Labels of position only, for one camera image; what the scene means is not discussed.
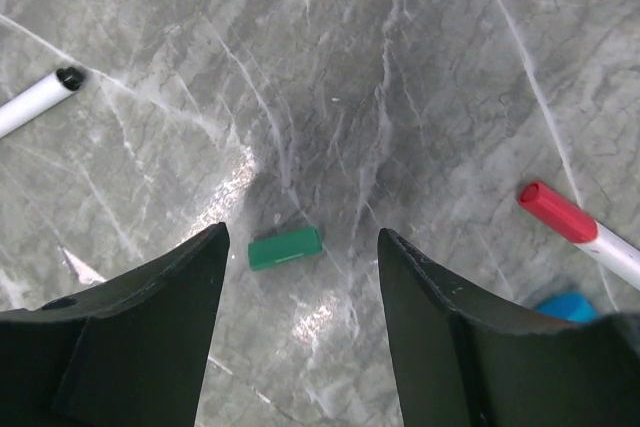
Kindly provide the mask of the white pen red tip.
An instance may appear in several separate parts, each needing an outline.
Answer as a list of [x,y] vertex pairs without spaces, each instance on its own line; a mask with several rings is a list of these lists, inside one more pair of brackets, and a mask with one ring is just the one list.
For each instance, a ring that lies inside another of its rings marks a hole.
[[593,240],[577,247],[615,275],[640,289],[640,253],[637,248],[599,222]]

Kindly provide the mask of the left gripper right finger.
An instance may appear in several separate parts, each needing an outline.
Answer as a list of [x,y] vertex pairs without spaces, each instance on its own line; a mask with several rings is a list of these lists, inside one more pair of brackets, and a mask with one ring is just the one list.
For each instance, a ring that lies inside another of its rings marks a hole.
[[379,233],[380,288],[407,426],[635,426],[639,318],[522,307]]

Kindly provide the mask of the blue marker cap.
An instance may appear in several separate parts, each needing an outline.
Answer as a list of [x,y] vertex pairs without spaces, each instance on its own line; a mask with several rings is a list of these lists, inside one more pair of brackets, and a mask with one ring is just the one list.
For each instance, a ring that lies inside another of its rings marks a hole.
[[588,323],[599,313],[581,293],[571,292],[553,296],[537,305],[538,313],[576,323]]

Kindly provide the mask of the red pen cap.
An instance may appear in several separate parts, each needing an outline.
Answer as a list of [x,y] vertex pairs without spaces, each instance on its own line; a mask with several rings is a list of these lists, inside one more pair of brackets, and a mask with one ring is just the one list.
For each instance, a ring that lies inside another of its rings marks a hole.
[[518,194],[518,204],[542,223],[574,244],[596,239],[596,221],[581,208],[540,181],[532,182]]

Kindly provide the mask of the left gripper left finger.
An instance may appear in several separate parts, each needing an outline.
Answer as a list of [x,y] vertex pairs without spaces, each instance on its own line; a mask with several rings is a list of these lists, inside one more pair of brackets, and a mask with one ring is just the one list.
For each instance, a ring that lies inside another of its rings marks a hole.
[[5,426],[191,426],[224,282],[229,233],[39,309],[1,315]]

